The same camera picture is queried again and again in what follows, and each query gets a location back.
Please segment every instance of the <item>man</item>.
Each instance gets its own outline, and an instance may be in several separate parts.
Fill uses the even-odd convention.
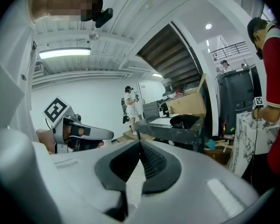
[[[265,108],[255,109],[253,117],[268,122],[277,122],[280,118],[280,28],[261,18],[253,18],[247,26],[248,34],[254,43],[257,55],[263,58],[266,69],[266,101]],[[267,155],[267,163],[275,181],[280,176],[280,130],[278,137]]]
[[[125,88],[125,96],[124,96],[124,100],[125,100],[125,104],[126,104],[126,113],[128,115],[128,117],[131,120],[131,127],[132,127],[132,131],[133,134],[136,135],[136,130],[135,130],[135,120],[136,117],[139,118],[139,120],[142,120],[142,116],[138,113],[137,107],[135,106],[135,103],[138,102],[138,100],[132,100],[131,99],[131,92],[132,92],[133,88],[131,88],[130,86],[127,86]]]
[[[102,6],[103,0],[14,1],[0,21],[0,128],[9,125],[39,141],[29,112],[37,59],[35,23],[46,17],[89,21]]]

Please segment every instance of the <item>red shirt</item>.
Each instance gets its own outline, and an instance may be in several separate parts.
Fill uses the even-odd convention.
[[[269,38],[262,51],[266,69],[266,101],[269,106],[280,108],[280,38]],[[280,175],[280,130],[267,161],[271,170]]]

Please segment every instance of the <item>ceiling light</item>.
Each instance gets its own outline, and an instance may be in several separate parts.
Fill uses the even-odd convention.
[[[156,74],[156,73],[154,73],[153,76],[154,76],[154,77],[162,77],[162,78],[163,78],[163,76],[161,76],[161,75],[159,75],[159,74]]]
[[[90,48],[62,48],[45,50],[39,53],[41,59],[47,59],[58,56],[89,56]]]
[[[209,23],[205,26],[205,28],[208,30],[208,29],[211,29],[212,25]]]

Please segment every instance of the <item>hair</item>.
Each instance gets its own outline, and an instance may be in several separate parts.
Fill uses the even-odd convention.
[[[103,0],[97,0],[97,2],[93,2],[92,8],[82,11],[83,15],[81,15],[81,21],[90,21],[97,17],[97,15],[103,9]]]
[[[250,40],[254,43],[254,32],[259,30],[263,30],[266,28],[268,22],[266,20],[261,19],[260,17],[254,17],[251,21],[249,21],[247,25],[248,35]]]
[[[130,87],[130,86],[127,86],[127,87],[125,88],[125,93],[129,92],[130,89],[131,89],[131,87]]]
[[[221,64],[227,63],[227,66],[230,66],[226,60],[221,61]]]

